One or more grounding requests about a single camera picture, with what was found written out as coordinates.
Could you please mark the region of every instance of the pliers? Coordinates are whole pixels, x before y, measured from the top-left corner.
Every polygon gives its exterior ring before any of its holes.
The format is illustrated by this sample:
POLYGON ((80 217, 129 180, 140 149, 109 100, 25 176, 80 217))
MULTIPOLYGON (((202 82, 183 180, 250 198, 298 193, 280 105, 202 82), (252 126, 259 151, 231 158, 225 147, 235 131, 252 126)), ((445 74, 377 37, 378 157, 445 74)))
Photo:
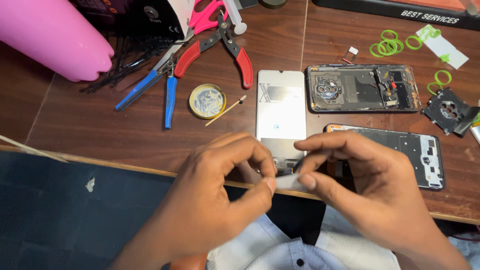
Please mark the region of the pliers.
POLYGON ((243 87, 245 89, 250 89, 253 82, 252 63, 250 62, 250 58, 245 52, 245 49, 240 48, 231 38, 232 34, 230 33, 230 26, 232 25, 232 21, 230 17, 225 21, 223 19, 223 16, 224 15, 222 14, 222 12, 218 14, 218 30, 216 30, 215 33, 213 33, 209 38, 202 42, 197 41, 193 43, 188 49, 185 50, 177 63, 177 67, 175 69, 175 76, 177 76, 178 78, 182 78, 188 66, 195 59, 197 59, 202 52, 208 50, 215 43, 222 39, 228 50, 233 54, 233 56, 235 56, 237 63, 241 69, 243 77, 243 87))
POLYGON ((175 65, 178 62, 178 57, 173 58, 173 54, 170 54, 169 59, 163 64, 156 72, 150 72, 144 79, 148 83, 142 87, 135 87, 128 95, 117 105, 115 109, 123 110, 130 103, 136 100, 141 94, 143 94, 148 88, 155 84, 163 74, 167 73, 167 107, 165 114, 165 127, 171 128, 171 121, 173 115, 173 109, 175 108, 175 92, 177 91, 177 79, 173 76, 175 65))

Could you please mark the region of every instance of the fingernail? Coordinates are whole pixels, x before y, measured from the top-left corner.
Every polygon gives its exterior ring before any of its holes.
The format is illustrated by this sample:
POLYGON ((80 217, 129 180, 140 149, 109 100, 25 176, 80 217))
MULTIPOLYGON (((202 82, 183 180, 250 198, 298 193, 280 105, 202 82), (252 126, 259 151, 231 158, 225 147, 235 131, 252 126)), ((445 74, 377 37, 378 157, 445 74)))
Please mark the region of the fingernail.
POLYGON ((313 178, 309 174, 304 174, 299 177, 300 184, 304 185, 307 187, 309 190, 313 190, 317 187, 317 182, 315 181, 315 178, 313 178))
POLYGON ((273 177, 265 177, 261 180, 261 182, 265 182, 267 186, 270 188, 270 191, 272 191, 272 196, 273 193, 275 193, 275 188, 276 188, 276 180, 273 177))

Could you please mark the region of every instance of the ce mark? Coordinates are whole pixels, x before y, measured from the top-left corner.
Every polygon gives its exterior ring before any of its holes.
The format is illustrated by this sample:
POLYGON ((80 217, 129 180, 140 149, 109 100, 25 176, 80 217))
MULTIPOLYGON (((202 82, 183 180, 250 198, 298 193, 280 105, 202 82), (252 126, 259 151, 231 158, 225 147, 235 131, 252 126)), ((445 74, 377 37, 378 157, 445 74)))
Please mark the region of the ce mark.
POLYGON ((175 31, 172 30, 172 27, 171 27, 171 26, 169 26, 168 29, 169 29, 170 31, 172 31, 172 32, 180 33, 180 32, 178 31, 177 27, 174 28, 175 31))

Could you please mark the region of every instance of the hand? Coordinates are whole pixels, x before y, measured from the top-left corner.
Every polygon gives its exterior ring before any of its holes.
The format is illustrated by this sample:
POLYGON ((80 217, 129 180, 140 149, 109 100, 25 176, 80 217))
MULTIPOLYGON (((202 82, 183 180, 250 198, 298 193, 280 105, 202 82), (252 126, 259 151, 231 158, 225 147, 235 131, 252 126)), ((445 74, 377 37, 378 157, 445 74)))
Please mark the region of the hand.
POLYGON ((227 134, 199 147, 154 215, 116 259, 114 268, 156 268, 174 259, 206 253, 234 238, 272 204, 276 168, 270 151, 249 133, 227 134), (244 161, 262 180, 235 202, 224 177, 244 161))
POLYGON ((310 151, 299 170, 299 182, 338 210, 367 239, 418 265, 428 258, 429 267, 440 263, 436 269, 468 269, 433 222, 405 154, 349 131, 316 134, 296 142, 295 148, 310 151), (315 172, 327 160, 348 160, 357 193, 315 172))

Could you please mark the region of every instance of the pink bottle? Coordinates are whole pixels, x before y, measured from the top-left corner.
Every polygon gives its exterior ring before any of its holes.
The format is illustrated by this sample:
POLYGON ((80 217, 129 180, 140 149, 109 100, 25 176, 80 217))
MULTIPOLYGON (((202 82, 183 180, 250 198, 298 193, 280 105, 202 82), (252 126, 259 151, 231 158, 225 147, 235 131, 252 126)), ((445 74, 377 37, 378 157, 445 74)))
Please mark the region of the pink bottle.
POLYGON ((74 82, 112 66, 112 47, 68 0, 0 0, 0 40, 74 82))

